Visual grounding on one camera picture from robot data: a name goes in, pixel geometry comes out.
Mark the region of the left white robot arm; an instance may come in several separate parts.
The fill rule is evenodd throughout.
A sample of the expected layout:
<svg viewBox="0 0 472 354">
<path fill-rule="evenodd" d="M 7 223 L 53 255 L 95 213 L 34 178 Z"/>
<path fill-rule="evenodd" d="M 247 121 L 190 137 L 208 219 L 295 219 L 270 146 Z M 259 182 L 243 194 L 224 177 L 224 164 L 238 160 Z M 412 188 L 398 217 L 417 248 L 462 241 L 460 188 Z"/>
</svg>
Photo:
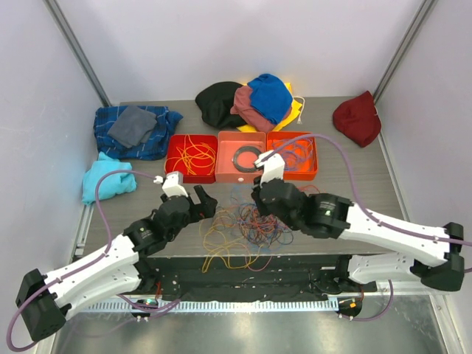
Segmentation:
<svg viewBox="0 0 472 354">
<path fill-rule="evenodd" d="M 175 240 L 190 225 L 215 215 L 218 202 L 201 185 L 199 202 L 180 195 L 161 197 L 162 204 L 133 222 L 110 244 L 62 268 L 26 273 L 15 303 L 34 342 L 59 331 L 82 309 L 110 296 L 138 291 L 149 294 L 159 278 L 147 258 Z"/>
</svg>

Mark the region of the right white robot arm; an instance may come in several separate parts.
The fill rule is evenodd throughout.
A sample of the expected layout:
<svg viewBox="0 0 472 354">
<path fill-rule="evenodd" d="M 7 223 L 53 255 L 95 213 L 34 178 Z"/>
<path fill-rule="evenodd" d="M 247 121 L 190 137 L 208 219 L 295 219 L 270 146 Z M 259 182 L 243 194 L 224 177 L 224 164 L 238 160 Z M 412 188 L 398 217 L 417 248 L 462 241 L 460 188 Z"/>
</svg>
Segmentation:
<svg viewBox="0 0 472 354">
<path fill-rule="evenodd" d="M 308 195 L 279 178 L 257 177 L 251 196 L 261 215 L 273 215 L 293 231 L 387 249 L 385 254 L 353 255 L 342 263 L 333 272 L 334 285 L 341 291 L 378 280 L 419 280 L 426 287 L 449 292 L 462 287 L 464 228 L 458 223 L 443 227 L 410 223 L 330 193 Z"/>
</svg>

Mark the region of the orange plastic box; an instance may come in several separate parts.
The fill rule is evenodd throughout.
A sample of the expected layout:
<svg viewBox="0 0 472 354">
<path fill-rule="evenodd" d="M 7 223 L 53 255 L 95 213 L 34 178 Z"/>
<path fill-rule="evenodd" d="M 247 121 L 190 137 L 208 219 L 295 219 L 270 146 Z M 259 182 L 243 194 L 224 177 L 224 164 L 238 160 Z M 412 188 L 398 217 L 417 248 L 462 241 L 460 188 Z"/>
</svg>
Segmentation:
<svg viewBox="0 0 472 354">
<path fill-rule="evenodd" d="M 276 150 L 286 142 L 308 132 L 272 131 L 266 137 L 266 150 Z M 285 161 L 284 179 L 312 181 L 318 172 L 316 140 L 301 138 L 278 152 Z"/>
</svg>

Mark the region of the red plastic box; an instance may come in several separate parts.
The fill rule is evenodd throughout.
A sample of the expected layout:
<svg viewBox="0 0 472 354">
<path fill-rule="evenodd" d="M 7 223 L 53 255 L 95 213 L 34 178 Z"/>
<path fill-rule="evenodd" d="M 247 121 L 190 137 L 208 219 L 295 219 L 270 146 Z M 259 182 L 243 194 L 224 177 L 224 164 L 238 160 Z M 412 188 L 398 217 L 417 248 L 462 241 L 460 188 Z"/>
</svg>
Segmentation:
<svg viewBox="0 0 472 354">
<path fill-rule="evenodd" d="M 176 134 L 170 138 L 164 171 L 179 171 L 184 183 L 215 183 L 218 138 L 214 135 Z"/>
</svg>

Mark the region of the salmon pink drawer box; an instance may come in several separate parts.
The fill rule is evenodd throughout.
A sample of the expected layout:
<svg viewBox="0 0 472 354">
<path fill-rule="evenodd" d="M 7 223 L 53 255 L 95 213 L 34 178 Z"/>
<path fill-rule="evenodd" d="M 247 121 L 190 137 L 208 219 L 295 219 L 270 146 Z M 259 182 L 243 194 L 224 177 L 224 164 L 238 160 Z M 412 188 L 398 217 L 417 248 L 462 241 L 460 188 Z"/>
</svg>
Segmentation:
<svg viewBox="0 0 472 354">
<path fill-rule="evenodd" d="M 266 151 L 266 134 L 262 132 L 244 133 L 239 131 L 221 131 L 218 134 L 218 154 L 215 165 L 217 183 L 252 183 L 261 171 L 242 172 L 233 163 L 236 152 L 246 146 L 259 150 L 258 153 L 242 152 L 236 162 L 246 169 L 254 168 L 258 155 Z"/>
</svg>

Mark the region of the cyan cloth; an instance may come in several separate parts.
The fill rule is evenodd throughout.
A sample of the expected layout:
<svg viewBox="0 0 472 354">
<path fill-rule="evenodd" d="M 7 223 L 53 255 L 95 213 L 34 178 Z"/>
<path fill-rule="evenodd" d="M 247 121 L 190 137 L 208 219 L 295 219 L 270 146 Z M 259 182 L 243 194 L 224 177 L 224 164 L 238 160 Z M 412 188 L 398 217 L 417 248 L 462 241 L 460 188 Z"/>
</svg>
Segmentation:
<svg viewBox="0 0 472 354">
<path fill-rule="evenodd" d="M 105 153 L 100 152 L 97 160 L 83 177 L 82 202 L 85 205 L 90 205 L 95 202 L 95 189 L 98 181 L 105 174 L 115 170 L 132 170 L 132 165 L 129 162 L 121 162 L 119 159 L 112 159 Z M 133 192 L 136 188 L 136 179 L 132 173 L 115 173 L 102 181 L 98 196 L 100 200 L 106 200 L 116 195 Z"/>
</svg>

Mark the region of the blue striped cloth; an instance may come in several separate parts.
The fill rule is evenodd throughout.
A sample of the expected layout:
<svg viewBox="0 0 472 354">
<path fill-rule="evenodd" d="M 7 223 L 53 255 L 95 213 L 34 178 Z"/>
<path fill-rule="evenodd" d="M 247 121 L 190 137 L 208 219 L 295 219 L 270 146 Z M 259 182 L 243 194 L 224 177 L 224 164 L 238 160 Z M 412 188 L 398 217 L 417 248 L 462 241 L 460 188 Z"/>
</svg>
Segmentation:
<svg viewBox="0 0 472 354">
<path fill-rule="evenodd" d="M 170 111 L 167 106 L 138 105 L 138 108 L 156 115 L 156 126 L 151 130 L 149 138 L 137 146 L 126 147 L 108 135 L 111 126 L 129 105 L 99 108 L 95 113 L 94 137 L 99 153 L 112 159 L 139 159 L 153 161 L 163 159 L 168 152 L 170 137 L 183 116 Z"/>
</svg>

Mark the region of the yellow cloth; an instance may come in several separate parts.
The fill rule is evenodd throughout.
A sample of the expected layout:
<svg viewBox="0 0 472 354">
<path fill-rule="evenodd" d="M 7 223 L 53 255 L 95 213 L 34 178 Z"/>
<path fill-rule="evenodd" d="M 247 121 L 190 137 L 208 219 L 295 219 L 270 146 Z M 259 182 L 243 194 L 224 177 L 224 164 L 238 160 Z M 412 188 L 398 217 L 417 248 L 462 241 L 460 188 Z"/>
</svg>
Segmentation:
<svg viewBox="0 0 472 354">
<path fill-rule="evenodd" d="M 276 127 L 272 131 L 280 131 L 289 123 L 293 122 L 296 118 L 298 118 L 299 115 L 302 113 L 303 105 L 304 105 L 303 103 L 300 103 L 295 99 L 292 99 L 291 107 L 288 109 L 283 120 L 275 124 Z"/>
</svg>

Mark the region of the grey cloth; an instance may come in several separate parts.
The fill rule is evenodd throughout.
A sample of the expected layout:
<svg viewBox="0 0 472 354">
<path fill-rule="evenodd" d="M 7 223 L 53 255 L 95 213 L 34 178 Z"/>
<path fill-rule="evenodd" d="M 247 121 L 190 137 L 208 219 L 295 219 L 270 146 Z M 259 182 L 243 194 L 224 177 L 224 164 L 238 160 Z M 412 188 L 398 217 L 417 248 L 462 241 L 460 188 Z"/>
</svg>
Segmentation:
<svg viewBox="0 0 472 354">
<path fill-rule="evenodd" d="M 145 143 L 156 127 L 156 115 L 135 105 L 129 105 L 108 130 L 108 135 L 126 148 Z"/>
</svg>

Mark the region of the pink cloth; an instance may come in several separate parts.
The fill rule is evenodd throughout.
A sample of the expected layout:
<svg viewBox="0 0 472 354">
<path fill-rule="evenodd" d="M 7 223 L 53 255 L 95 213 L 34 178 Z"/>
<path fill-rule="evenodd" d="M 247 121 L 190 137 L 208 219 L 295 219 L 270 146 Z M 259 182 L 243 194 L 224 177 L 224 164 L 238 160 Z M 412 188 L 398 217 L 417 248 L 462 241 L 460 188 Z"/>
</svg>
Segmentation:
<svg viewBox="0 0 472 354">
<path fill-rule="evenodd" d="M 276 125 L 267 120 L 255 108 L 251 106 L 252 89 L 249 86 L 242 86 L 235 91 L 234 104 L 230 108 L 230 113 L 239 115 L 245 124 L 237 129 L 241 132 L 264 132 L 272 131 Z"/>
</svg>

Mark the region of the black cloth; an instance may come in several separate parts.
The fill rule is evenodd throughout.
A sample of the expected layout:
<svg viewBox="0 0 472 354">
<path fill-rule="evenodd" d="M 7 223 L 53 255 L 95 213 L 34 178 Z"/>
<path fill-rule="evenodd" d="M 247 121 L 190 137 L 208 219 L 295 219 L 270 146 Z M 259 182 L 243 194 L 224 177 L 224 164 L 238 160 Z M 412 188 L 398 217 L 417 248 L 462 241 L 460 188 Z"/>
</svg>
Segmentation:
<svg viewBox="0 0 472 354">
<path fill-rule="evenodd" d="M 201 91 L 195 103 L 201 110 L 202 120 L 217 129 L 238 128 L 246 124 L 238 114 L 232 114 L 235 92 L 242 87 L 232 81 L 214 83 Z"/>
</svg>

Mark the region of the dark red cloth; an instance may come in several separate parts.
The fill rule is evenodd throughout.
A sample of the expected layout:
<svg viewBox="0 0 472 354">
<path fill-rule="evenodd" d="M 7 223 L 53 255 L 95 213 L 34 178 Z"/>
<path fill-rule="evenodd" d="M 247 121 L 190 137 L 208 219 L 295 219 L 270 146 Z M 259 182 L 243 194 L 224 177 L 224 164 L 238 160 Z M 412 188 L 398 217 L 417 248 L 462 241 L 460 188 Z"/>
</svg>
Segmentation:
<svg viewBox="0 0 472 354">
<path fill-rule="evenodd" d="M 370 145 L 381 132 L 381 121 L 369 91 L 343 102 L 333 112 L 333 125 L 359 147 Z"/>
</svg>

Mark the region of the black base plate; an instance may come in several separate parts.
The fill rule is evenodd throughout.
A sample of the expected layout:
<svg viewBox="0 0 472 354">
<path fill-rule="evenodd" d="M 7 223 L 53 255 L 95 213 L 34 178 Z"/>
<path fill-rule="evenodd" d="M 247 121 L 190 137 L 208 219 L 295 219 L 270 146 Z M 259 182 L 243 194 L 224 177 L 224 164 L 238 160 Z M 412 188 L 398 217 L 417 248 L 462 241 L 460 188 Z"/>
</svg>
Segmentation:
<svg viewBox="0 0 472 354">
<path fill-rule="evenodd" d="M 248 257 L 149 257 L 148 277 L 133 295 L 195 302 L 298 302 L 329 295 L 375 292 L 374 282 L 358 285 L 347 274 L 348 255 L 262 255 Z"/>
</svg>

